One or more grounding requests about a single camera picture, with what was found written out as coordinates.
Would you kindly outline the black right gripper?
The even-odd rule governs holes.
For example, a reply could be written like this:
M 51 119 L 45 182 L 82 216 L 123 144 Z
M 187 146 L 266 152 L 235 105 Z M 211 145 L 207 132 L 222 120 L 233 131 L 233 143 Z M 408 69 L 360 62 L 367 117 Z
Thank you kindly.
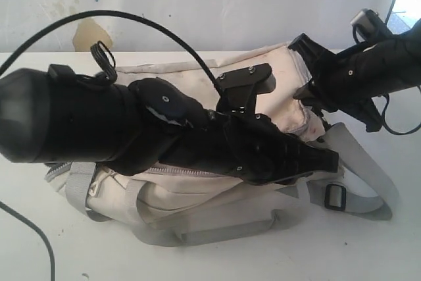
M 373 70 L 363 70 L 364 54 L 378 43 L 366 41 L 333 53 L 302 33 L 287 46 L 303 59 L 310 80 L 294 94 L 294 100 L 312 107 L 316 114 L 342 111 L 365 125 L 367 132 L 378 132 L 382 119 L 372 100 L 376 84 L 369 82 Z

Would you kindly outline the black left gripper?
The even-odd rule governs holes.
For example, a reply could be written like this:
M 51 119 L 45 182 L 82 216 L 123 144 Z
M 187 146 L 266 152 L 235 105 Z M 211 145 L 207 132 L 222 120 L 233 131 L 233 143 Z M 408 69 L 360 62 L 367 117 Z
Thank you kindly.
M 248 184 L 294 184 L 313 172 L 336 173 L 339 154 L 281 132 L 265 115 L 210 113 L 210 171 Z

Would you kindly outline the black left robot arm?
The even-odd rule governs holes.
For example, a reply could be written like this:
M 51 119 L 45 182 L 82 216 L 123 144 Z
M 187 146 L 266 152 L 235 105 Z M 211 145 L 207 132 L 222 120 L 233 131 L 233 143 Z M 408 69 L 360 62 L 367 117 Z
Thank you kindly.
M 1 154 L 14 163 L 101 163 L 126 176 L 160 163 L 242 179 L 290 184 L 336 172 L 339 155 L 281 132 L 255 111 L 273 91 L 269 64 L 223 73 L 215 110 L 161 78 L 128 86 L 52 64 L 1 79 Z

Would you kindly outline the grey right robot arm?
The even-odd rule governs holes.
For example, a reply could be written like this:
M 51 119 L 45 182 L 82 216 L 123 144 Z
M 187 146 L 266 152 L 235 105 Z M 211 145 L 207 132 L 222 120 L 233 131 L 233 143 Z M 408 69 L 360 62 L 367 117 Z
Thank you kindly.
M 367 132 L 377 132 L 385 123 L 373 97 L 420 85 L 420 38 L 415 31 L 375 44 L 358 43 L 339 53 L 306 34 L 288 47 L 301 56 L 310 73 L 309 82 L 294 98 L 318 111 L 342 111 L 365 124 Z

